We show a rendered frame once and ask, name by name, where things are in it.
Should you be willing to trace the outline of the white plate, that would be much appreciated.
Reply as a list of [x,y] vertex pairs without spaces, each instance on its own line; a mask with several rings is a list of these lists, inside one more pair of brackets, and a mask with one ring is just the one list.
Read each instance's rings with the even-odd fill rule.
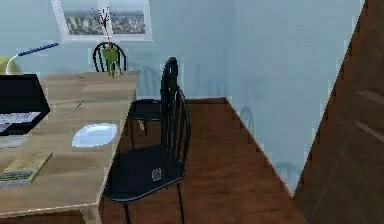
[[99,123],[83,126],[72,138],[74,147],[98,147],[109,144],[117,135],[117,125]]

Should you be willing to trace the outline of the black laptop computer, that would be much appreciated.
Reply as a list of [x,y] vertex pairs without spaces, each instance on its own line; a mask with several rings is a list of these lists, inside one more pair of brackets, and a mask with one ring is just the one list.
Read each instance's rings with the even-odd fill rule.
[[36,74],[0,75],[0,136],[25,135],[49,112]]

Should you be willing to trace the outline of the black metal chair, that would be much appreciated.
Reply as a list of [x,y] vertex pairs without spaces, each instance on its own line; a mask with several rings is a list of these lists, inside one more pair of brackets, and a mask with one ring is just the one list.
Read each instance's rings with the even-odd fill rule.
[[[118,49],[118,62],[120,63],[120,68],[126,71],[127,57],[124,50],[116,43],[113,43],[113,46]],[[107,42],[101,42],[93,50],[93,53],[92,53],[93,64],[97,72],[108,71],[107,63],[102,53],[102,50],[105,49],[106,47],[107,47]]]
[[175,184],[181,223],[185,224],[180,182],[186,175],[191,118],[182,89],[176,85],[164,102],[161,143],[119,152],[114,158],[104,196],[122,204],[125,223],[131,224],[128,205]]
[[135,148],[133,121],[142,121],[144,133],[148,133],[147,122],[155,121],[164,124],[164,119],[167,114],[171,92],[175,89],[178,77],[178,62],[177,59],[170,57],[163,69],[161,78],[161,87],[159,100],[156,99],[140,99],[131,103],[127,119],[130,125],[131,146]]

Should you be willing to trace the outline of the green vase with twigs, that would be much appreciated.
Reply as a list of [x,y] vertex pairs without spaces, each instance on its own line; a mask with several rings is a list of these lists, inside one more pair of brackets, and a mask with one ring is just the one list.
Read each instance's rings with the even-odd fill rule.
[[108,73],[112,78],[118,78],[121,76],[121,68],[118,62],[118,49],[113,46],[107,28],[107,23],[110,20],[108,7],[104,7],[98,11],[98,19],[107,37],[107,47],[102,50],[102,53],[107,63]]

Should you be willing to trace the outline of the white framed picture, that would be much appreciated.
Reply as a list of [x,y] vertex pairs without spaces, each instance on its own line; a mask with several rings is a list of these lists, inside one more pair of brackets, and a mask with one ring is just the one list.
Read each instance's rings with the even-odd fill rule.
[[50,0],[65,42],[151,41],[149,0]]

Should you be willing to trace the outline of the light wooden table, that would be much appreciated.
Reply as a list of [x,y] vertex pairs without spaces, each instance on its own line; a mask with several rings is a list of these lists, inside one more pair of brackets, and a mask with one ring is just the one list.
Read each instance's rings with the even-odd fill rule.
[[[21,146],[0,149],[0,172],[25,153],[52,156],[31,184],[0,188],[0,218],[79,210],[86,224],[102,224],[98,205],[138,80],[137,71],[118,78],[106,72],[43,78],[51,112]],[[97,123],[117,126],[111,143],[95,148],[72,145],[79,129]]]

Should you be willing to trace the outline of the brown wooden door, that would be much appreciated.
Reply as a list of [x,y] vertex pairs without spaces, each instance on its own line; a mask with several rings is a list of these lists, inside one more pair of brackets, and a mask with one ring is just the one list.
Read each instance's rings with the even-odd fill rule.
[[364,0],[294,202],[308,224],[384,224],[384,0]]

